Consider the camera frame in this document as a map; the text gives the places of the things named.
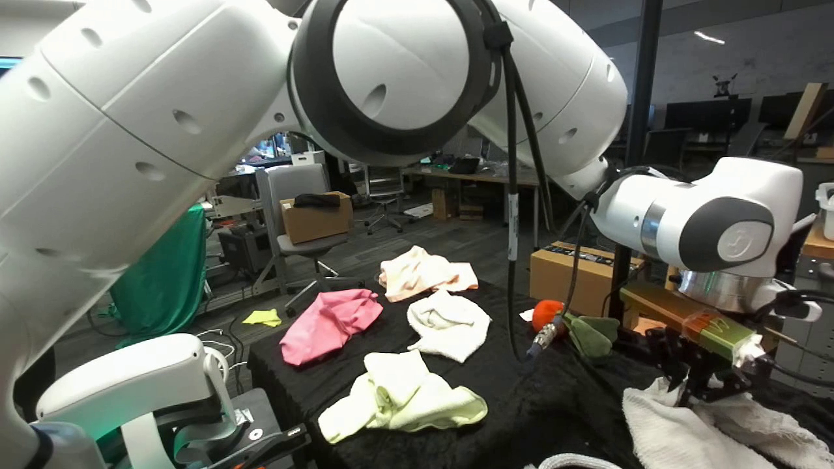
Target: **yellow cloth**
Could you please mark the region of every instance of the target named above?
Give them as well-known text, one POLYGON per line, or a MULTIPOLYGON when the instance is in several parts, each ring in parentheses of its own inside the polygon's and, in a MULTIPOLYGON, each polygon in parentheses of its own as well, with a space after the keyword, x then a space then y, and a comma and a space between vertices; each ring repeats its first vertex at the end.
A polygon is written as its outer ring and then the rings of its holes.
POLYGON ((265 326, 265 328, 278 328, 281 319, 278 311, 253 311, 243 323, 248 326, 265 326))

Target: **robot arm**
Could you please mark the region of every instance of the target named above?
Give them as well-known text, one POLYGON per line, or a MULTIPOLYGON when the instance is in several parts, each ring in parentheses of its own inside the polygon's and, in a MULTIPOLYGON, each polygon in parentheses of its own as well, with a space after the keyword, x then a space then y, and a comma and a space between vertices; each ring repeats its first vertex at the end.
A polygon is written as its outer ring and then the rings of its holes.
MULTIPOLYGON (((9 405, 15 379, 253 141, 299 130, 370 164, 410 164, 463 125, 505 147, 494 10, 516 36, 544 171, 583 199, 605 184, 598 155, 622 122, 626 86, 553 4, 317 0, 294 21, 260 0, 95 0, 54 29, 0 85, 4 462, 30 462, 43 440, 9 405)), ((759 171, 768 177, 755 187, 737 185, 743 163, 698 185, 622 177, 595 223, 678 266, 698 268, 691 254, 707 240, 721 266, 768 273, 793 202, 764 184, 798 187, 798 176, 759 171), (746 216, 713 225, 726 204, 746 216)), ((52 462, 77 449, 52 440, 52 462)))

